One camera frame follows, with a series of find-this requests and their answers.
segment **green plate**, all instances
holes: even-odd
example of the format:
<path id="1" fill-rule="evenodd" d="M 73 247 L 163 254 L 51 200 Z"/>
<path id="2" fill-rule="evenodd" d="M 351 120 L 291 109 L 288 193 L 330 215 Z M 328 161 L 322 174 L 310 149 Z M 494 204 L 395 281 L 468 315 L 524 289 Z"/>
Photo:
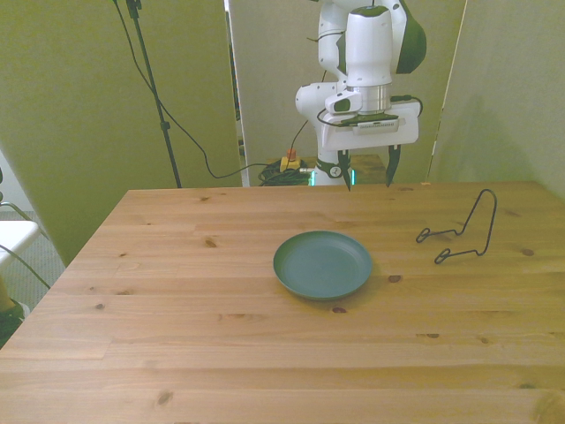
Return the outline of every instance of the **green plate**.
<path id="1" fill-rule="evenodd" d="M 339 299 L 371 275 L 371 255 L 351 237 L 332 231 L 298 234 L 282 243 L 273 260 L 278 279 L 308 299 Z"/>

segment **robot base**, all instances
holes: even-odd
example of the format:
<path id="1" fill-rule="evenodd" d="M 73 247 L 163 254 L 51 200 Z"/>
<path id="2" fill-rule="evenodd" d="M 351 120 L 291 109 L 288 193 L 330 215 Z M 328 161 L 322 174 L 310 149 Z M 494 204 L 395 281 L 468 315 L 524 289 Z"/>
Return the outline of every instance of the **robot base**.
<path id="1" fill-rule="evenodd" d="M 351 185 L 354 186 L 355 170 L 349 168 L 349 173 L 351 177 Z M 316 167 L 310 177 L 310 186 L 345 186 L 345 180 L 343 177 L 331 178 L 326 172 Z"/>

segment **plate rim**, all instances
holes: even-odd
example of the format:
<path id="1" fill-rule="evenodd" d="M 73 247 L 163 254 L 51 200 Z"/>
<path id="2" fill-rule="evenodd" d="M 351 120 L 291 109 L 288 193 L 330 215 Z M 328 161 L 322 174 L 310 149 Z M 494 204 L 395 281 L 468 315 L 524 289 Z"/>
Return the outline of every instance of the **plate rim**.
<path id="1" fill-rule="evenodd" d="M 366 254 L 367 258 L 368 258 L 368 265 L 369 265 L 369 269 L 368 269 L 368 276 L 365 279 L 365 281 L 363 281 L 358 287 L 356 287 L 354 290 L 352 291 L 347 291 L 344 294 L 339 294 L 337 296 L 331 296 L 331 297 L 319 297 L 319 296 L 310 296 L 307 294 L 304 294 L 300 291 L 296 291 L 293 288 L 289 287 L 280 277 L 279 277 L 279 273 L 276 272 L 276 257 L 277 255 L 280 254 L 282 248 L 284 245 L 286 245 L 287 243 L 290 243 L 293 239 L 296 239 L 298 237 L 304 237 L 306 235 L 313 235 L 315 233 L 319 233 L 319 234 L 327 234 L 327 235 L 331 235 L 332 237 L 335 236 L 339 236 L 341 238 L 346 238 L 348 239 L 350 242 L 353 242 L 353 244 L 358 245 L 361 250 Z M 287 238 L 286 240 L 284 240 L 281 245 L 279 245 L 275 251 L 275 255 L 273 256 L 273 271 L 275 272 L 276 278 L 279 280 L 279 282 L 284 286 L 284 288 L 286 288 L 289 292 L 292 292 L 294 294 L 296 294 L 297 296 L 300 296 L 302 298 L 305 299 L 310 299 L 310 300 L 335 300 L 335 299 L 340 299 L 343 298 L 345 296 L 349 296 L 352 293 L 356 292 L 357 290 L 359 290 L 361 287 L 363 287 L 363 285 L 365 285 L 365 283 L 369 280 L 369 277 L 371 276 L 372 272 L 373 272 L 373 258 L 371 257 L 371 254 L 369 253 L 369 251 L 367 250 L 367 248 L 365 246 L 363 246 L 358 240 L 356 240 L 355 238 L 348 236 L 347 234 L 343 234 L 341 232 L 338 231 L 327 231 L 327 230 L 313 230 L 313 231 L 304 231 L 304 232 L 300 232 L 299 234 L 295 234 L 294 236 Z"/>

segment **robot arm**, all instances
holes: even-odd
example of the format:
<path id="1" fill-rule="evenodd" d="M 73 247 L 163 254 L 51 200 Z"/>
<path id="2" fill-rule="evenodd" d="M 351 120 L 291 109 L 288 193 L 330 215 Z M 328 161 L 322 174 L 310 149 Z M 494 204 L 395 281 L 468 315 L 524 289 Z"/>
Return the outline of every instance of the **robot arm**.
<path id="1" fill-rule="evenodd" d="M 318 137 L 315 179 L 349 186 L 350 149 L 391 146 L 390 184 L 400 145 L 418 139 L 420 112 L 416 102 L 391 104 L 392 75 L 419 66 L 426 36 L 404 0 L 322 3 L 319 62 L 338 81 L 305 86 L 297 94 L 298 111 Z"/>

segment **floor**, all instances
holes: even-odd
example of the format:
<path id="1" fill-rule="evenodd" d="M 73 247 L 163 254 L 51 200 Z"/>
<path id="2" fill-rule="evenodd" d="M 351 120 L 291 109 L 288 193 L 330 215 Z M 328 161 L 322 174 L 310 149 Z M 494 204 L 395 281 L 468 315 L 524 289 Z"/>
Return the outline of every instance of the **floor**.
<path id="1" fill-rule="evenodd" d="M 27 212 L 36 222 L 37 216 Z M 19 221 L 21 218 L 15 212 L 0 212 L 0 221 Z M 63 274 L 64 265 L 53 245 L 40 236 L 21 255 L 35 271 L 49 284 L 53 283 Z M 25 303 L 33 309 L 47 292 L 29 270 L 19 261 L 12 262 L 3 272 L 2 277 L 10 293 L 10 297 L 18 302 Z"/>

